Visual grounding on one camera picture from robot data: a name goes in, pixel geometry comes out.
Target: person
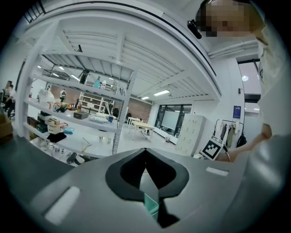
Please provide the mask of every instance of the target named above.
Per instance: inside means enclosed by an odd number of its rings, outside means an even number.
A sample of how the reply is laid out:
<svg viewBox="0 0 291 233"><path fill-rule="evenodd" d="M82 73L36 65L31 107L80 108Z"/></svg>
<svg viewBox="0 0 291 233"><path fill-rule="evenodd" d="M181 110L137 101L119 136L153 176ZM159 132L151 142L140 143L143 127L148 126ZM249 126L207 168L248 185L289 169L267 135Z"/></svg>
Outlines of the person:
<svg viewBox="0 0 291 233"><path fill-rule="evenodd" d="M66 92L65 92L65 89L61 90L60 92L60 102L62 103L65 99L65 96L66 96Z"/></svg>
<svg viewBox="0 0 291 233"><path fill-rule="evenodd" d="M15 101L16 101L16 91L13 91L10 96L5 101L5 111L7 111L7 116L10 118L11 112L15 110Z"/></svg>
<svg viewBox="0 0 291 233"><path fill-rule="evenodd" d="M4 88L4 95L3 95L3 102L4 103L6 102L8 97L10 96L12 88L13 88L12 81L8 81L5 88Z"/></svg>
<svg viewBox="0 0 291 233"><path fill-rule="evenodd" d="M290 115L287 114L290 110L286 101L291 97L287 89L290 88L290 57L280 35L260 8L252 1L205 0L197 12L196 22L189 27L200 39L201 34L195 31L195 27L205 32L206 36L236 37L252 34L259 45L258 75L262 94L258 104L263 121L261 133L241 147L221 152L217 160L234 162L238 154L251 151L273 135L290 134Z"/></svg>

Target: poster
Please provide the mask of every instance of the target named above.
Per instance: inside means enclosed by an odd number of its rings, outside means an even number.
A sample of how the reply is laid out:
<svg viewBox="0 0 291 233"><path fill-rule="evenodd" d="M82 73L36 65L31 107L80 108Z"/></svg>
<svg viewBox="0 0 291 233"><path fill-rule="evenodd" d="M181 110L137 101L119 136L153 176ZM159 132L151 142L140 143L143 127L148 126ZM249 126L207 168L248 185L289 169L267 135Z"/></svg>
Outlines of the poster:
<svg viewBox="0 0 291 233"><path fill-rule="evenodd" d="M241 118L241 106L233 106L233 118Z"/></svg>

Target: person's arm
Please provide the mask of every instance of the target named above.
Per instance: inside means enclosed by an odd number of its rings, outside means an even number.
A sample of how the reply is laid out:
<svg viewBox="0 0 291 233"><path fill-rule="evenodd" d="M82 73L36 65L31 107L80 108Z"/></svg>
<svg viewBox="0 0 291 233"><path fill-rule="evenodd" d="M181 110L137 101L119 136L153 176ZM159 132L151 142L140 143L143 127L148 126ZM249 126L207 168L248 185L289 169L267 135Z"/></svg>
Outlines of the person's arm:
<svg viewBox="0 0 291 233"><path fill-rule="evenodd" d="M272 136L272 130L269 125L263 124L261 133L256 136L251 142L234 149L233 151L228 151L231 162L234 162L237 155L242 152L251 151L256 145L258 145L263 140L267 140ZM218 161L226 161L229 162L229 158L227 157L225 152L219 153L217 159Z"/></svg>

